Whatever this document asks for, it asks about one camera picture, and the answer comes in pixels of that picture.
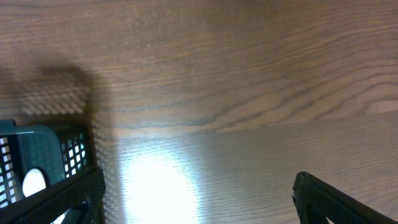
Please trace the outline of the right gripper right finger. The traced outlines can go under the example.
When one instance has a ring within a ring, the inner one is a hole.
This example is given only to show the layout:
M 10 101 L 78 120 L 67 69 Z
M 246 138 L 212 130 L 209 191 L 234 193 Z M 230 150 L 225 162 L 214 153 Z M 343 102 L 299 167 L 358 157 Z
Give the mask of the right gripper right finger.
M 299 172 L 292 199 L 301 224 L 397 224 L 308 172 Z

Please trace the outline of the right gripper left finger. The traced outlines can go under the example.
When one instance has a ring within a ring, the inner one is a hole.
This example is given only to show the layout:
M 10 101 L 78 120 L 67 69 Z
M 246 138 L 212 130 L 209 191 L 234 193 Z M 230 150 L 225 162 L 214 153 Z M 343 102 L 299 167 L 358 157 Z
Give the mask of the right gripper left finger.
M 103 170 L 87 167 L 30 197 L 1 209 L 1 223 L 94 223 L 106 191 Z

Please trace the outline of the black plastic basket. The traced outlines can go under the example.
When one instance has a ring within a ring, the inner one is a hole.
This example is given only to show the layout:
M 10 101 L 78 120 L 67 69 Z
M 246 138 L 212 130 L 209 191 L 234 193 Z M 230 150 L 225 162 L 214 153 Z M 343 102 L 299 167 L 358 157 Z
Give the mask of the black plastic basket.
M 78 124 L 18 126 L 2 119 L 1 209 L 26 198 L 22 183 L 33 168 L 40 169 L 48 188 L 91 165 L 87 137 Z

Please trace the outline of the white spoon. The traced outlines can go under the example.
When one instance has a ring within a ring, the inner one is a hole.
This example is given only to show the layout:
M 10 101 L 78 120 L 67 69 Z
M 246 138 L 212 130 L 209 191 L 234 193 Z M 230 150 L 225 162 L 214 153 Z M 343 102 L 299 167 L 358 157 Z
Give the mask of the white spoon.
M 47 187 L 45 177 L 40 169 L 33 168 L 28 171 L 22 183 L 22 193 L 25 197 L 30 197 Z

